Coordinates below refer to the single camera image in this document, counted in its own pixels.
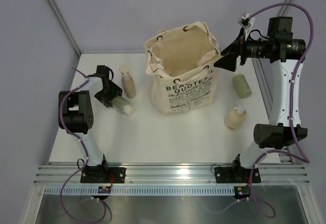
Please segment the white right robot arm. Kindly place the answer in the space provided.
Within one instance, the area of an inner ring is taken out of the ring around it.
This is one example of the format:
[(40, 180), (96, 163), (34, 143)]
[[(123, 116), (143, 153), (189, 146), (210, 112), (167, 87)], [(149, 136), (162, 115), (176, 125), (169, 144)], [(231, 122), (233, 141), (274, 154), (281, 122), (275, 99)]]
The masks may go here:
[(214, 66), (234, 72), (237, 60), (243, 66), (248, 58), (268, 59), (274, 75), (271, 115), (268, 124), (255, 125), (254, 141), (236, 156), (230, 167), (214, 168), (217, 183), (259, 183), (258, 164), (272, 153), (287, 154), (282, 148), (305, 139), (308, 134), (308, 130), (301, 126), (298, 112), (301, 57), (306, 43), (293, 38), (291, 17), (270, 18), (266, 40), (250, 37), (253, 22), (250, 14), (240, 18), (237, 38), (221, 52), (222, 57)]

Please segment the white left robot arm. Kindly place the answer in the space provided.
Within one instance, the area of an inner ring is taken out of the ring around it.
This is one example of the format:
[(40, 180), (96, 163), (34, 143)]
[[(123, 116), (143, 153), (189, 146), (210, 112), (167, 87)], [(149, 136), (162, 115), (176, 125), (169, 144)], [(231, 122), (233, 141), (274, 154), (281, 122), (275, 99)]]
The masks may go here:
[(126, 114), (132, 112), (113, 77), (111, 68), (98, 65), (96, 72), (85, 75), (84, 82), (77, 88), (59, 92), (59, 127), (74, 137), (83, 153), (83, 157), (77, 161), (81, 183), (114, 184), (124, 183), (125, 180), (126, 169), (109, 166), (91, 130), (94, 124), (92, 98), (106, 108), (114, 107)]

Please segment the pale green lotion tube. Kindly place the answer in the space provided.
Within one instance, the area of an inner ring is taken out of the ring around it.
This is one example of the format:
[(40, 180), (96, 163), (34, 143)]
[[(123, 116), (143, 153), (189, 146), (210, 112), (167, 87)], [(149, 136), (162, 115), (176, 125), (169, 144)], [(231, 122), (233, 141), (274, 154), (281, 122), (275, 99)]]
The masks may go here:
[(114, 108), (118, 109), (122, 113), (130, 116), (134, 113), (135, 108), (129, 104), (129, 102), (123, 98), (122, 96), (116, 96), (112, 101), (111, 104)]

